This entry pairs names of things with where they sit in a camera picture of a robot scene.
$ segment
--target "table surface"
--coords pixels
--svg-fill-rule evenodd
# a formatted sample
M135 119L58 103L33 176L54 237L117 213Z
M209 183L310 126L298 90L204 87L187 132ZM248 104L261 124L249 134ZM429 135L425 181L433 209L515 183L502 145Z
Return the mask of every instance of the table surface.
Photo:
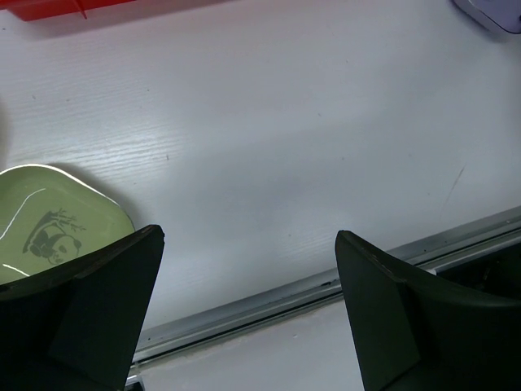
M521 46L448 2L147 0L0 12L0 169L166 232L145 328L519 205Z

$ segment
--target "panda illustration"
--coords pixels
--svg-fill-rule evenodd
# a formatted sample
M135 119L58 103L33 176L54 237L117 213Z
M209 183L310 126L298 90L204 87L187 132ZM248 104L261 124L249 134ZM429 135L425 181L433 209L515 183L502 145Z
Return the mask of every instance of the panda illustration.
M80 254L81 242L65 231L84 231L85 228L74 222L74 216L68 216L60 209L58 212L47 212L34 227L25 242L23 253L30 251L36 257L45 258L51 265L59 265L77 258Z

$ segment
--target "plate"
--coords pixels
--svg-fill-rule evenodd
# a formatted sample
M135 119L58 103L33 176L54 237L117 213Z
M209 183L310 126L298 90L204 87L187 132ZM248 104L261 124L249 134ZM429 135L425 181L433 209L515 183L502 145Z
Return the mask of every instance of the plate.
M0 173L0 284L99 250L134 232L113 200L55 167Z

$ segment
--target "scratch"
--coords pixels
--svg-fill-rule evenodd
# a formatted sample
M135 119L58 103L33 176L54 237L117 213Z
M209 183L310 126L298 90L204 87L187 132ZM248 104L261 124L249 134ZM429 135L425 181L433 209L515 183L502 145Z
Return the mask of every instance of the scratch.
M445 210L445 207L449 203L450 196L453 194L454 189L456 188L456 185L458 184L460 178L463 175L463 171L465 171L465 167L466 167L466 163L463 165L463 168L461 169L458 176L456 177L456 180L454 181L453 186L450 188L449 194L447 195L447 198L445 199L445 202L443 203L443 206L441 207L441 210L440 210L440 219L441 219L441 215L443 214L443 212Z

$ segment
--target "purple object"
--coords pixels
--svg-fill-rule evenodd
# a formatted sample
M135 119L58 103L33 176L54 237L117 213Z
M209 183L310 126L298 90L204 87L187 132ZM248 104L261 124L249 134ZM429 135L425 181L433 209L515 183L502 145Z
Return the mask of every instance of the purple object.
M453 0L494 33L521 33L521 0Z

